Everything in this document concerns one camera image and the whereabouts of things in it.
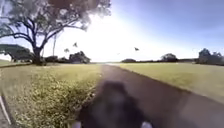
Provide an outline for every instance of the bird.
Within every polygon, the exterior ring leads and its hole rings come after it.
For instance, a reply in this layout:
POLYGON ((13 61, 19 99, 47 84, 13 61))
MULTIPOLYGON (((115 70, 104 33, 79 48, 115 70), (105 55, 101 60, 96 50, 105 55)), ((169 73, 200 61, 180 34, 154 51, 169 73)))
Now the bird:
POLYGON ((73 46, 74 46, 74 47, 78 47, 77 42, 75 42, 75 43, 73 44, 73 46))
POLYGON ((139 51, 139 49, 135 47, 135 51, 139 51))

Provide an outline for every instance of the paved path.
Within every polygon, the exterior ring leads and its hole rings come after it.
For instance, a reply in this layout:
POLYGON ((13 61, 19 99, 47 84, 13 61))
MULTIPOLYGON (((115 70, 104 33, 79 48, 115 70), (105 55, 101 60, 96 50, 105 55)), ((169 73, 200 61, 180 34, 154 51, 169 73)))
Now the paved path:
POLYGON ((118 67, 102 66, 104 81, 125 84, 154 128, 224 128, 224 106, 118 67))

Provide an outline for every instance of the green grass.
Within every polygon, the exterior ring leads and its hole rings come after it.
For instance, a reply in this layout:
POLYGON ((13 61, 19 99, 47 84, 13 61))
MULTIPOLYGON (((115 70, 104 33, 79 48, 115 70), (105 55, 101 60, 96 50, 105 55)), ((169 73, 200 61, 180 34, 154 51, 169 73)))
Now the green grass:
POLYGON ((24 66, 3 69, 0 83, 20 127, 63 128, 99 78, 99 65, 24 66))
POLYGON ((224 67, 183 63, 119 66, 224 103, 224 67))
POLYGON ((0 66, 6 66, 6 65, 9 65, 9 64, 10 64, 9 61, 1 60, 1 59, 0 59, 0 66))

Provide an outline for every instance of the tree trunk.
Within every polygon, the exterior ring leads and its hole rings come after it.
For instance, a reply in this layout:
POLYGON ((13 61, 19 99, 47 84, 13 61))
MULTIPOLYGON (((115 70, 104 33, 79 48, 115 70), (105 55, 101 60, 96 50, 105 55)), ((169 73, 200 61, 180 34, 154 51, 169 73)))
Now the tree trunk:
POLYGON ((34 52, 33 64, 42 65, 42 61, 41 61, 41 57, 40 57, 41 49, 38 47, 35 47, 35 48, 33 48, 33 52, 34 52))

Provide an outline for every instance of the sky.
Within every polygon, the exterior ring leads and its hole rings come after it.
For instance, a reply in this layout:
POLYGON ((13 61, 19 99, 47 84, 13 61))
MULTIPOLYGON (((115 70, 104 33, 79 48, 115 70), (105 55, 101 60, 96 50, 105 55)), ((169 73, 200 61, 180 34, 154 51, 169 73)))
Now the sky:
MULTIPOLYGON (((156 60, 166 53, 197 57, 203 48, 224 54, 222 0, 112 0, 112 16, 92 17, 87 32, 66 29, 57 38, 56 55, 84 51, 93 62, 125 58, 156 60), (72 47, 77 42, 78 48, 72 47)), ((30 45, 22 40, 1 42, 30 45)), ((52 55, 51 40, 44 56, 52 55)))

